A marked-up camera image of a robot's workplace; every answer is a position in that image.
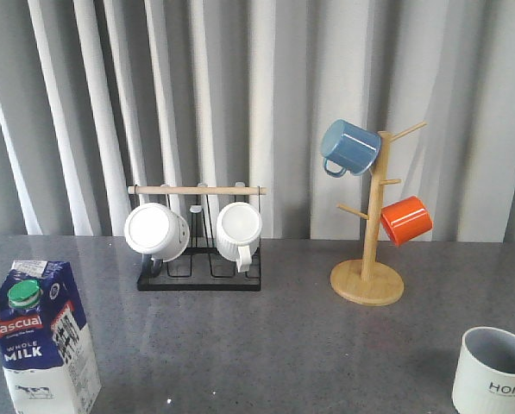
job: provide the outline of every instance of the wooden mug tree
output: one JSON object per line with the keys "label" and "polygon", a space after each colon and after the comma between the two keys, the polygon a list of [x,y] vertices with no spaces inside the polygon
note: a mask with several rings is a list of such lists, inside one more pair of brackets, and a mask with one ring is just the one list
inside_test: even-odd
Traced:
{"label": "wooden mug tree", "polygon": [[330,283],[337,294],[371,306],[383,306],[397,302],[403,295],[405,285],[401,276],[390,267],[376,261],[376,248],[380,231],[380,215],[384,200],[384,185],[398,184],[400,179],[386,179],[389,151],[392,142],[426,125],[418,123],[396,135],[379,132],[380,152],[371,167],[370,197],[367,214],[338,204],[339,209],[356,214],[367,220],[362,259],[346,260],[332,269]]}

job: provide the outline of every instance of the mug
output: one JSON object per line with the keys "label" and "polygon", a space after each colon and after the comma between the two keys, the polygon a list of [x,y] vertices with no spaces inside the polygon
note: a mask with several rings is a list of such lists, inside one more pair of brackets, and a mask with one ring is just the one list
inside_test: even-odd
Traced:
{"label": "mug", "polygon": [[430,213],[414,196],[381,209],[380,221],[395,246],[433,229]]}
{"label": "mug", "polygon": [[[378,134],[338,119],[324,134],[320,147],[320,153],[324,157],[323,168],[332,177],[341,177],[348,170],[353,175],[361,175],[376,161],[380,145],[381,138]],[[328,161],[342,169],[337,172],[329,170]]]}
{"label": "mug", "polygon": [[179,257],[190,240],[186,220],[159,203],[146,203],[132,210],[124,234],[133,250],[163,261]]}
{"label": "mug", "polygon": [[515,414],[515,335],[477,327],[462,336],[452,393],[460,414]]}
{"label": "mug", "polygon": [[228,204],[219,213],[217,250],[226,260],[236,262],[238,272],[249,270],[262,227],[261,214],[248,203]]}

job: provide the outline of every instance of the pascual logo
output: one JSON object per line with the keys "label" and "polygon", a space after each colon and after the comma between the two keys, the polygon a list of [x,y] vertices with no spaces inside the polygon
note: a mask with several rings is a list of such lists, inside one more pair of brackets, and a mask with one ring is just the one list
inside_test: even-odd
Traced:
{"label": "pascual logo", "polygon": [[29,328],[42,328],[42,321],[39,315],[31,317],[17,317],[11,321],[0,323],[0,338],[13,332],[17,332],[18,330]]}
{"label": "pascual logo", "polygon": [[502,386],[501,384],[494,384],[489,386],[489,392],[497,395],[506,395],[508,397],[515,397],[515,386]]}

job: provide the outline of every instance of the green bottle cap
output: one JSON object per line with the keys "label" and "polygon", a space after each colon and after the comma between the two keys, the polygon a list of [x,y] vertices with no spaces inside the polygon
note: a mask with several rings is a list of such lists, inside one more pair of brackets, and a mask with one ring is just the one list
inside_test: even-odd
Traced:
{"label": "green bottle cap", "polygon": [[16,309],[27,309],[36,306],[41,298],[38,280],[29,279],[16,283],[8,291],[9,306]]}

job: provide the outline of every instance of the wooden dowel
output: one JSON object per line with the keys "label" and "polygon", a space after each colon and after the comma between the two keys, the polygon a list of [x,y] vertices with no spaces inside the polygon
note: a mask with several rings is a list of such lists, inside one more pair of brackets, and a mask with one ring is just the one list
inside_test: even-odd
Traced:
{"label": "wooden dowel", "polygon": [[378,234],[380,232],[380,215],[384,203],[384,187],[380,183],[386,180],[387,163],[392,135],[389,132],[380,132],[381,148],[374,163],[372,180],[370,181],[370,196],[368,197],[367,229],[364,235],[364,251],[362,253],[361,280],[370,282],[374,277],[374,263],[376,262],[376,249],[378,247]]}
{"label": "wooden dowel", "polygon": [[362,217],[365,220],[368,220],[368,214],[364,214],[358,210],[355,210],[355,209],[349,207],[348,205],[338,203],[336,207],[340,210],[344,210],[344,211],[347,211],[348,213],[356,214],[357,216]]}
{"label": "wooden dowel", "polygon": [[425,127],[428,123],[426,121],[422,121],[421,123],[417,123],[416,125],[405,129],[404,131],[399,132],[398,134],[394,135],[391,139],[391,142],[394,142],[395,140],[398,140],[399,138],[404,137],[405,135],[410,134],[411,132],[416,131],[417,129],[420,129],[422,127]]}
{"label": "wooden dowel", "polygon": [[130,185],[127,187],[129,194],[216,194],[232,196],[258,196],[267,194],[266,187],[168,187],[168,186],[144,186]]}
{"label": "wooden dowel", "polygon": [[399,184],[401,179],[382,179],[380,185]]}

